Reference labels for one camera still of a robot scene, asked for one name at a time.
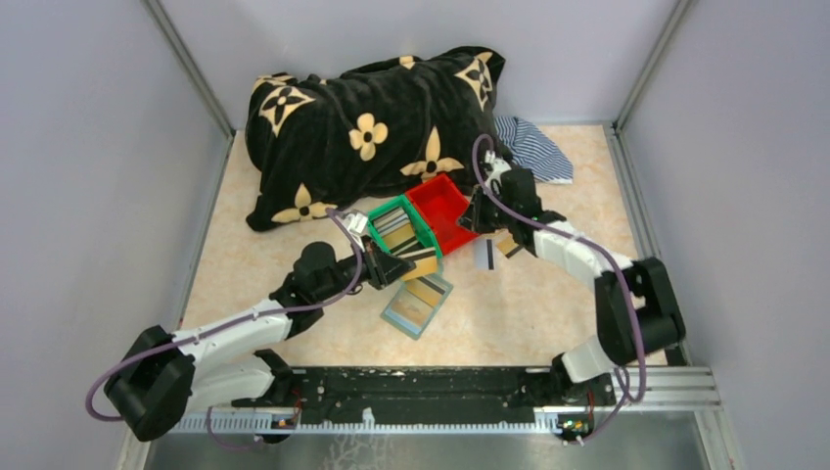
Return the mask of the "mint green card holder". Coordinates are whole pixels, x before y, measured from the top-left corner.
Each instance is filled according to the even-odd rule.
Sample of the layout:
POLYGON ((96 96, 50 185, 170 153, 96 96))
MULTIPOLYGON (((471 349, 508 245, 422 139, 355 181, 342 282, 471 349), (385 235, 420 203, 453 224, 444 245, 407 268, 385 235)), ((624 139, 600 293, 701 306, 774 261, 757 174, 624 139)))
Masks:
POLYGON ((449 290, 439 307, 430 307, 411 295, 406 290, 406 281, 404 281, 381 313, 381 318, 384 321, 412 340, 421 338, 453 290, 453 285, 438 274, 431 274, 426 277, 449 290))

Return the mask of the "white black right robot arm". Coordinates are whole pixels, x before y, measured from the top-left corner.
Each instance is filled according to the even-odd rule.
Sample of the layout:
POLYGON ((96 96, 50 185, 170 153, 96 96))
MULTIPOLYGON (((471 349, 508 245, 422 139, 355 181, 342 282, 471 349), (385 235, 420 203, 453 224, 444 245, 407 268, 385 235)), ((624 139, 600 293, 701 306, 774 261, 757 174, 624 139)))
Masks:
POLYGON ((476 177, 459 225, 481 234, 507 230, 521 249, 561 267, 593 293, 595 334, 552 361, 551 390, 557 400, 576 403, 588 392, 589 380, 685 338, 668 270, 658 258, 620 255, 563 215, 545 210, 527 169, 493 169, 476 177))

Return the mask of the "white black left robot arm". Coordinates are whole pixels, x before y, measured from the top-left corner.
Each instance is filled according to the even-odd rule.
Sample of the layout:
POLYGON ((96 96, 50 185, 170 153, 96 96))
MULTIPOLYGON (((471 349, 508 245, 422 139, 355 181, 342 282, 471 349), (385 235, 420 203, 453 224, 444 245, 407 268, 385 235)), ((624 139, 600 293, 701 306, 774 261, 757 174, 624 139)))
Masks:
POLYGON ((306 245, 281 287, 248 309, 190 330, 144 330, 108 377, 104 393, 140 442, 154 441, 189 413, 217 405, 279 406, 294 397, 293 369, 270 348, 322 318, 326 306, 367 283, 382 290, 415 270, 365 237, 337 259, 325 242, 306 245))

